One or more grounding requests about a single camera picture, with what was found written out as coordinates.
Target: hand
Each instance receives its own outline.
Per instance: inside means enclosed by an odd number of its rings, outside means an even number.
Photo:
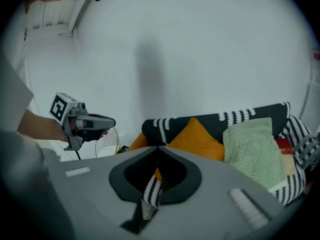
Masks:
[[[76,122],[70,123],[70,129],[73,131],[77,128]],[[67,136],[62,131],[62,127],[52,118],[46,118],[35,115],[26,110],[18,127],[18,132],[36,140],[56,140],[68,142]]]
[[[64,132],[62,131],[62,128],[61,128],[60,124],[58,124],[56,121],[54,121],[54,122],[59,126],[59,132],[58,132],[58,135],[57,135],[57,137],[58,137],[57,140],[58,141],[62,141],[62,142],[68,142],[68,138],[64,134]],[[69,126],[70,126],[70,130],[71,131],[74,131],[75,129],[77,129],[76,121],[73,120],[73,121],[69,122]],[[87,122],[86,121],[83,122],[83,126],[87,126]],[[100,138],[102,138],[104,135],[107,135],[108,134],[108,130],[110,130],[110,129],[104,130],[102,132],[102,135],[100,136]]]

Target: black cable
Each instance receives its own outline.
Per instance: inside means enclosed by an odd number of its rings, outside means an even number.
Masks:
[[[78,156],[79,160],[81,160],[81,158],[80,158],[80,155],[79,155],[78,151],[75,151],[75,152],[76,152],[76,155]]]

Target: red pillow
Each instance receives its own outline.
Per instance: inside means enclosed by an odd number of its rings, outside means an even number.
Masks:
[[[294,148],[292,147],[289,140],[285,138],[275,138],[274,140],[277,143],[282,154],[292,155],[294,153]]]

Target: white wall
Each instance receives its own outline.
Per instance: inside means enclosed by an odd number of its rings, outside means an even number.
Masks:
[[[56,92],[70,93],[72,90],[70,95],[76,98],[77,90],[82,87],[81,79],[77,76],[79,64],[74,40],[72,37],[57,35],[32,38],[27,42],[26,51],[27,85],[34,93],[30,108],[35,114],[50,117],[49,109]],[[62,161],[76,159],[75,152],[63,151],[67,147],[66,143],[50,143]]]
[[[320,45],[311,41],[310,51],[312,77],[301,120],[316,135],[320,132],[320,60],[313,53],[320,54]]]
[[[146,119],[284,101],[299,116],[308,36],[289,0],[91,1],[73,38],[29,44],[30,75],[46,116],[54,93],[66,92],[114,117],[130,145]]]

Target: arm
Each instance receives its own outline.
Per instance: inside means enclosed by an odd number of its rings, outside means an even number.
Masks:
[[[35,115],[29,110],[25,111],[18,132],[32,139],[67,142],[61,126],[54,119]]]

